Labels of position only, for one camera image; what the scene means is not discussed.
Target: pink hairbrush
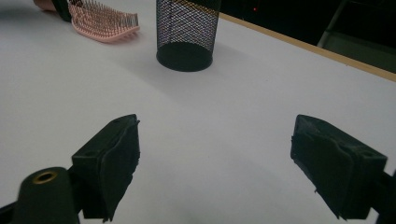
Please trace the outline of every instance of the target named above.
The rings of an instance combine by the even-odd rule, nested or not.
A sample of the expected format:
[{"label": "pink hairbrush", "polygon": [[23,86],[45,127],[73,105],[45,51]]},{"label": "pink hairbrush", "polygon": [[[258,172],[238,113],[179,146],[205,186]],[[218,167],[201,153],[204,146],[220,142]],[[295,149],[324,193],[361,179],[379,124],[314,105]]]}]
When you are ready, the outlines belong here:
[{"label": "pink hairbrush", "polygon": [[125,13],[93,0],[70,0],[76,31],[100,42],[113,42],[140,29],[136,13]]}]

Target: mesh cup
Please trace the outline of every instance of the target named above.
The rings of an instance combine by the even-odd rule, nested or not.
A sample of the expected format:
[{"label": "mesh cup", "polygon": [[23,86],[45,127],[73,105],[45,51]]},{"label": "mesh cup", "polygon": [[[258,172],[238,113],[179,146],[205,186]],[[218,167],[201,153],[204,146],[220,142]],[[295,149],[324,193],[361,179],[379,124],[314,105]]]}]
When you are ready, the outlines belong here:
[{"label": "mesh cup", "polygon": [[157,60],[195,72],[212,64],[221,0],[157,0]]}]

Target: table edge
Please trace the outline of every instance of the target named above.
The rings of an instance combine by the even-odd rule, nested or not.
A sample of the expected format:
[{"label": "table edge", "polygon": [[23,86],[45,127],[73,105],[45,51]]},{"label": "table edge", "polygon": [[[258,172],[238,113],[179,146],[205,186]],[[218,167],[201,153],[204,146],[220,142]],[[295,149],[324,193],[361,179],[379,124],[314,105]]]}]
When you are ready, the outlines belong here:
[{"label": "table edge", "polygon": [[362,71],[368,72],[368,73],[373,74],[375,76],[382,77],[382,78],[385,78],[387,80],[396,82],[396,74],[391,73],[391,72],[389,72],[387,70],[372,66],[372,65],[367,64],[367,63],[362,63],[362,62],[353,60],[351,58],[348,58],[346,56],[331,52],[331,51],[326,50],[326,49],[321,49],[321,48],[319,48],[317,46],[310,45],[310,44],[307,44],[307,43],[305,43],[303,41],[294,39],[292,37],[289,37],[289,36],[286,36],[286,35],[282,35],[280,33],[265,29],[263,27],[255,25],[253,23],[250,23],[250,22],[247,22],[247,21],[242,21],[240,19],[237,19],[235,17],[232,17],[232,16],[224,14],[224,13],[220,13],[219,17],[224,19],[224,20],[226,20],[226,21],[231,21],[233,23],[245,26],[248,29],[260,32],[260,33],[265,34],[265,35],[269,35],[271,37],[274,37],[274,38],[279,39],[281,41],[287,42],[287,43],[292,44],[294,46],[297,46],[299,48],[309,50],[309,51],[311,51],[313,53],[316,53],[316,54],[319,54],[319,55],[324,56],[326,58],[335,60],[335,61],[337,61],[339,63],[344,63],[346,65],[358,68],[358,69],[360,69]]}]

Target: screw hole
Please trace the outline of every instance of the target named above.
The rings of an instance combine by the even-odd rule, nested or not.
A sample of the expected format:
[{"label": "screw hole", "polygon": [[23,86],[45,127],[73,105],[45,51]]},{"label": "screw hole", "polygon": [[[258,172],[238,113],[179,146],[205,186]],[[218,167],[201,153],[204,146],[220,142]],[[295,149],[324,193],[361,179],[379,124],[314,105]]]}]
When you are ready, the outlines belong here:
[{"label": "screw hole", "polygon": [[45,184],[50,182],[51,180],[55,179],[55,177],[58,174],[56,172],[53,171],[47,171],[44,173],[41,173],[39,175],[37,175],[34,179],[33,179],[33,183],[35,184]]}]

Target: white table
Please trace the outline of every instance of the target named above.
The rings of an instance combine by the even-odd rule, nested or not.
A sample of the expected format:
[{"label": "white table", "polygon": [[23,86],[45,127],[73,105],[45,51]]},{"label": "white table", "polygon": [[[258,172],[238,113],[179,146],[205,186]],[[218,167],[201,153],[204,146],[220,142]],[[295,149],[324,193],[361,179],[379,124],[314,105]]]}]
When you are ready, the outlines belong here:
[{"label": "white table", "polygon": [[225,20],[213,64],[175,72],[155,58],[155,1],[101,2],[139,14],[132,41],[98,43],[33,1],[0,2],[1,206],[26,176],[70,167],[109,121],[133,113],[141,160],[114,223],[345,223],[290,158],[298,114],[396,169],[394,82]]}]

